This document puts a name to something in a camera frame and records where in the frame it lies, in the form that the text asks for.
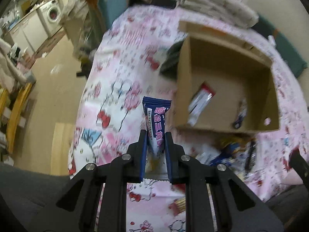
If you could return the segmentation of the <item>blue yellow snack bag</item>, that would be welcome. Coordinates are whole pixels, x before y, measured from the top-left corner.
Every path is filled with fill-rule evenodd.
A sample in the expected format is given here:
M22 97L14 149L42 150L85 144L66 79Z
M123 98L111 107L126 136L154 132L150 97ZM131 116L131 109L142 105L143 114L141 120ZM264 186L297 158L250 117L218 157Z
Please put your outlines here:
M223 164L225 166L231 166L235 162L237 153L241 150L239 142L230 142L222 150L221 153L212 159L209 166L218 166Z

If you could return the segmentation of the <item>white barcode snack packet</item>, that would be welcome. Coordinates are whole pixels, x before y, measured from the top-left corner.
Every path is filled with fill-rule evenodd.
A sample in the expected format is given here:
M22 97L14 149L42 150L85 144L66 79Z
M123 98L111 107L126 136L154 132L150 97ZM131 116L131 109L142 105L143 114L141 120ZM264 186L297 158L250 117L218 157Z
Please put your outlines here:
M232 124L234 129L239 129L241 127L246 115L247 115L247 100L245 98L243 98L239 103L239 109L238 109L237 117Z

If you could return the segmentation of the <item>red white snack bar wrapper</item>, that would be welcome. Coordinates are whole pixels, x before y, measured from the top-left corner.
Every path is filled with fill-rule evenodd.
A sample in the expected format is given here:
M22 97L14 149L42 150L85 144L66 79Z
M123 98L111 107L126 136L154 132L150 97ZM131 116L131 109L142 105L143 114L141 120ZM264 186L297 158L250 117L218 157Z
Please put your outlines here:
M188 124L190 126L194 126L197 123L199 116L215 94L215 91L206 82L201 84L188 106Z

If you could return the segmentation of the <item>blue pink candy stick pack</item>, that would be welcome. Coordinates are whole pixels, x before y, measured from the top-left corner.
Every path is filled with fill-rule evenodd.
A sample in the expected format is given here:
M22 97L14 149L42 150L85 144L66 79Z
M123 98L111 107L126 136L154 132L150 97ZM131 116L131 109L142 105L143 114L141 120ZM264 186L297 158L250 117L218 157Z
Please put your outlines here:
M145 96L143 111L146 120L147 159L146 177L166 180L165 159L166 113L171 108L171 100Z

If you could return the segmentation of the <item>dark brown snack packet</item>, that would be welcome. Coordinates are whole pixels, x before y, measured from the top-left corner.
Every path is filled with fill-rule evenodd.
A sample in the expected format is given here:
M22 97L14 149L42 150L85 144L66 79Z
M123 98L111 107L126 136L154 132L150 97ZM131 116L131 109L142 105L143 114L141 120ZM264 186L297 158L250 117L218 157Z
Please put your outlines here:
M253 139L250 142L250 147L248 149L248 154L247 154L247 158L246 158L246 163L244 165L244 170L246 173L249 173L256 162L256 148L257 148L257 143L256 141Z

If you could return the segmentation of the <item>teal sofa cushion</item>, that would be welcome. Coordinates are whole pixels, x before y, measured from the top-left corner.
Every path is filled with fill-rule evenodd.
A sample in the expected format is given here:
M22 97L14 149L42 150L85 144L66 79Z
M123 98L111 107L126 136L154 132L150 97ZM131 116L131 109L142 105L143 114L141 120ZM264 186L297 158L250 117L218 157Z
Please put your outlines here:
M302 58L297 49L287 37L265 17L259 15L259 21L252 26L252 29L266 39L268 39L269 36L273 37L276 50L296 78L298 78L307 68L307 62Z

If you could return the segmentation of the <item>brown cardboard box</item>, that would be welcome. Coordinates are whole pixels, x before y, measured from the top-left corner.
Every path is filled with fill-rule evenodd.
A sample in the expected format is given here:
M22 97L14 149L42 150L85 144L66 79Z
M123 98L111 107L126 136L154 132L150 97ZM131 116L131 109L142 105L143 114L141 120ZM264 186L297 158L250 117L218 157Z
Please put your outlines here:
M187 33L177 65L173 125L178 129L236 132L232 126L242 100L247 113L240 133L276 131L280 127L272 61L240 38L207 26L180 21ZM214 96L196 124L189 123L189 105L206 84Z

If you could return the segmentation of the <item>yellow wooden chair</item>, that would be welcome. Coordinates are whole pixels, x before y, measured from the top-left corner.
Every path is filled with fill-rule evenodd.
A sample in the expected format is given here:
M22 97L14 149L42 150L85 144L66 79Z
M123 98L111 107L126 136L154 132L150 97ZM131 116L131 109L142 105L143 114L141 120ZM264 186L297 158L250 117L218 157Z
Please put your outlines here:
M9 92L6 89L1 89L1 117L7 118L6 131L5 131L5 143L6 151L12 154L14 151L14 141L16 136L17 127L24 128L26 119L21 116L21 113L27 103L28 96L32 89L32 84L27 83L25 87L22 87L14 102L13 109L9 109L6 106L9 99Z

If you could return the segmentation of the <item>pink cartoon print tablecloth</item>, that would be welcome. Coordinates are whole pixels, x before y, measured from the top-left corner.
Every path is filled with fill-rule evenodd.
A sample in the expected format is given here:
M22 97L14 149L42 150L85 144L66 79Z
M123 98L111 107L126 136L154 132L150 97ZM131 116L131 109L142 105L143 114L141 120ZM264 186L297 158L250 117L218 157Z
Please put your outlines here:
M257 165L245 183L284 223L289 222L308 207L306 187L286 185L295 178L288 164L290 153L299 150L308 158L308 112L301 87L263 36L186 9L134 6L103 35L79 105L69 175L75 176L88 163L110 163L138 140L146 127L143 97L174 97L175 82L161 76L159 69L167 50L186 36L177 29L182 20L234 35L272 60L280 129L257 136Z

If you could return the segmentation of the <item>black cloth beside box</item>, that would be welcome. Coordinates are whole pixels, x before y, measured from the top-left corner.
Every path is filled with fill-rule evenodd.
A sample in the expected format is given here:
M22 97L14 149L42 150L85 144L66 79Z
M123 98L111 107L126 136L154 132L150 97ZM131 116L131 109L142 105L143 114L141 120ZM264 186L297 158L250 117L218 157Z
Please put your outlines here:
M160 74L162 76L173 80L177 79L177 65L179 63L180 51L183 43L184 40L178 41L168 49L166 53L166 59L160 68Z

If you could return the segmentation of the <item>white floral blanket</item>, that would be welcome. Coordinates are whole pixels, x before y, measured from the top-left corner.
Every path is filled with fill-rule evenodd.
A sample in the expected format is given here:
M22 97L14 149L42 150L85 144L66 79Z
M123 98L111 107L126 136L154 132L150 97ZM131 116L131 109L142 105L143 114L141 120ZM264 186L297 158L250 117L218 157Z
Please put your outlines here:
M251 28L258 14L242 0L176 0L177 5L240 28Z

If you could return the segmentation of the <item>white washing machine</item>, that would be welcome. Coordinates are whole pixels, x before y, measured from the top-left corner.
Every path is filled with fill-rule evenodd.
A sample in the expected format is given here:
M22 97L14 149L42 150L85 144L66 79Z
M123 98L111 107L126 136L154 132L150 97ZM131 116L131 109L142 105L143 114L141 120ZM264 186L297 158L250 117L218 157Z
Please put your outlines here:
M60 29L61 9L58 0L50 0L37 8L41 23L49 38L53 37Z

